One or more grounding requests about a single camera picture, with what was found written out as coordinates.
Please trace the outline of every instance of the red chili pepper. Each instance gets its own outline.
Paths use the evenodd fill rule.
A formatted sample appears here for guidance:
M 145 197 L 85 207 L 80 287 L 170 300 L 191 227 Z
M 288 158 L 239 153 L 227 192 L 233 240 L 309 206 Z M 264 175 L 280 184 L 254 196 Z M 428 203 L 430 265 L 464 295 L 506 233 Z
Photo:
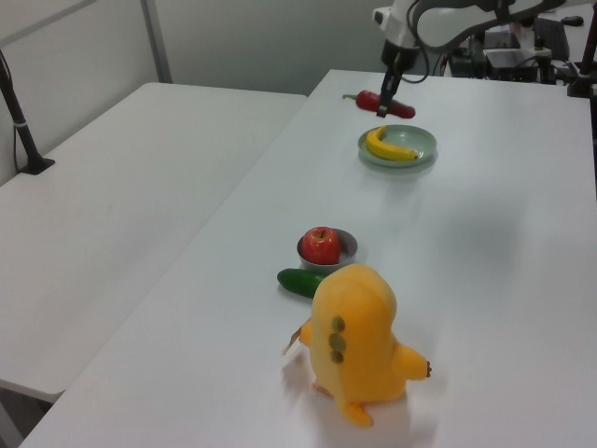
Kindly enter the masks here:
M 377 112 L 380 105 L 380 95 L 373 93 L 372 91 L 361 91 L 358 95 L 343 95 L 342 98 L 356 100 L 356 105 L 359 108 L 370 110 L 371 112 Z M 402 119 L 411 119 L 414 117 L 415 110 L 414 107 L 403 105 L 402 103 L 393 100 L 390 104 L 388 113 L 401 117 Z

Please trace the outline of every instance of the apple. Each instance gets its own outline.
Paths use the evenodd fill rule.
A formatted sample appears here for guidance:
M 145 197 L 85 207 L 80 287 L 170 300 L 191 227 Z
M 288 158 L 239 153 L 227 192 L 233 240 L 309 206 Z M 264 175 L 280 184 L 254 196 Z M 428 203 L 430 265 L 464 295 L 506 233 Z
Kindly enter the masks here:
M 338 264 L 340 238 L 329 227 L 315 227 L 302 237 L 300 255 L 313 264 Z

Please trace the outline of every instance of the banana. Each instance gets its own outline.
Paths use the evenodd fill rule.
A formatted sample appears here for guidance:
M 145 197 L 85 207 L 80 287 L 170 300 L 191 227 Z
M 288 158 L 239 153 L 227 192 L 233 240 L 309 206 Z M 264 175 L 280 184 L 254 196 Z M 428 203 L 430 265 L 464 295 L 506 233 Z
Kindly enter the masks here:
M 386 128 L 387 126 L 381 126 L 367 134 L 367 148 L 372 154 L 388 161 L 414 161 L 419 157 L 414 149 L 383 142 L 382 138 Z

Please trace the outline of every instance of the white wall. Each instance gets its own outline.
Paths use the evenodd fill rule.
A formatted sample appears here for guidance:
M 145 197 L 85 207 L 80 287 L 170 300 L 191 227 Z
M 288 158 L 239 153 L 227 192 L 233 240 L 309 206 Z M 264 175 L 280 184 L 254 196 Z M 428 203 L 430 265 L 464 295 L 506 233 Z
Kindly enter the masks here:
M 98 0 L 2 51 L 42 154 L 158 80 L 139 0 Z M 13 175 L 12 119 L 1 99 L 0 185 Z
M 384 71 L 391 0 L 154 1 L 173 81 L 309 94 L 331 68 Z

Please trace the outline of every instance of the stuffed animal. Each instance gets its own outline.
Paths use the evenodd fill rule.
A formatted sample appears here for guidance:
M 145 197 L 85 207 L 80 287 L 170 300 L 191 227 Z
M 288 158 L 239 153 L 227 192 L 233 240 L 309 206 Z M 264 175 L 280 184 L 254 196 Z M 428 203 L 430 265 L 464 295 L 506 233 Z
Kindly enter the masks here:
M 396 297 L 370 267 L 351 264 L 317 288 L 298 339 L 310 348 L 320 385 L 352 423 L 372 425 L 363 403 L 399 398 L 407 380 L 431 375 L 429 362 L 392 333 Z

